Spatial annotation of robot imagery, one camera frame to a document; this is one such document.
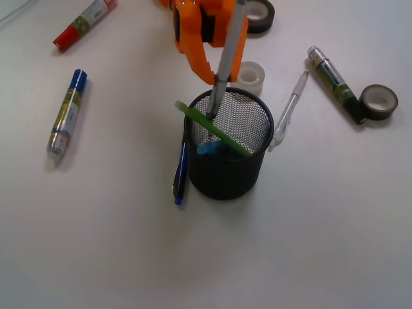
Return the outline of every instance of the tape roll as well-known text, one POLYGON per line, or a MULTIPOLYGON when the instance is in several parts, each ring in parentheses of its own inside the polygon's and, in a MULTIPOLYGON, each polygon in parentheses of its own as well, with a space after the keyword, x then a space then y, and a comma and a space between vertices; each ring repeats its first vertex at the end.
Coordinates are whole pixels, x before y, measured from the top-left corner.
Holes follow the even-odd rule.
POLYGON ((268 0, 248 0, 247 33, 263 33, 270 29, 275 18, 275 8, 268 0))
POLYGON ((366 87, 359 98, 370 120, 388 119, 398 107, 398 97, 391 89, 382 85, 366 87))
POLYGON ((259 95, 265 81, 264 69, 255 62, 242 62, 238 80, 232 83, 232 87, 240 88, 259 95))

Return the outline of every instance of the mesh cup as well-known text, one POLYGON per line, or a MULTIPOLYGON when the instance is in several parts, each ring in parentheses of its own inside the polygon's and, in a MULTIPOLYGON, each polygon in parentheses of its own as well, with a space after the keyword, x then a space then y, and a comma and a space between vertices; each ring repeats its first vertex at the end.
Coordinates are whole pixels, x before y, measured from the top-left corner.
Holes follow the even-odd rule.
MULTIPOLYGON (((211 90, 203 93, 190 107, 206 114, 211 93, 211 90)), ((255 95, 242 89, 227 88, 213 124, 252 155, 242 157, 229 147, 218 157, 198 154, 198 145, 219 138, 186 117, 189 177, 193 185, 210 198, 232 200, 248 192, 258 180, 266 149, 274 135, 274 122, 265 103, 255 95)))

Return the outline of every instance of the green stick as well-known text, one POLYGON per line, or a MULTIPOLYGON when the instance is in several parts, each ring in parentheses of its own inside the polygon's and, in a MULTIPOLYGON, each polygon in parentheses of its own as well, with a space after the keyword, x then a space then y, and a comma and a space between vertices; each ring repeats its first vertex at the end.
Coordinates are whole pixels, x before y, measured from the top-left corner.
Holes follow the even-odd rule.
POLYGON ((237 143, 233 138, 231 138, 226 133, 219 130, 215 127, 211 120, 207 119, 206 116, 200 113, 196 108, 190 108, 186 104, 180 101, 176 101, 175 106, 180 110, 183 111, 186 116, 188 116, 193 121, 196 121, 199 125, 204 127, 206 130, 211 132, 212 134, 216 135, 222 141, 224 141, 229 147, 233 150, 237 151, 243 156, 250 156, 250 152, 247 151, 242 145, 237 143))

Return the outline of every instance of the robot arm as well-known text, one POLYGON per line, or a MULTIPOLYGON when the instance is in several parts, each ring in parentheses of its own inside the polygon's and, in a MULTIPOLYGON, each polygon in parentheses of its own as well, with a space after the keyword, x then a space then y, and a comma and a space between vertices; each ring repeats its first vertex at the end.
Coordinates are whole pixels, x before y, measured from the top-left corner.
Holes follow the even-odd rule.
MULTIPOLYGON (((203 43, 207 42, 212 47, 225 46, 236 0, 161 0, 161 2, 173 10, 177 49, 186 55, 197 76, 207 84, 215 85, 215 74, 207 61, 203 43)), ((232 82, 236 82, 238 78, 247 27, 248 21, 245 18, 230 71, 232 82)))

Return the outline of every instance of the clear tape roll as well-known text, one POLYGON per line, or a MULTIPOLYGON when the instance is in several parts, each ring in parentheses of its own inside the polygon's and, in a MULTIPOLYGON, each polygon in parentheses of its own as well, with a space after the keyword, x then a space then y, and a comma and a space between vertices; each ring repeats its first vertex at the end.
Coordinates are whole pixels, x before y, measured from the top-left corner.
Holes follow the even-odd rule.
POLYGON ((259 95, 265 81, 264 69, 255 62, 242 62, 238 81, 231 83, 232 87, 240 88, 259 95))

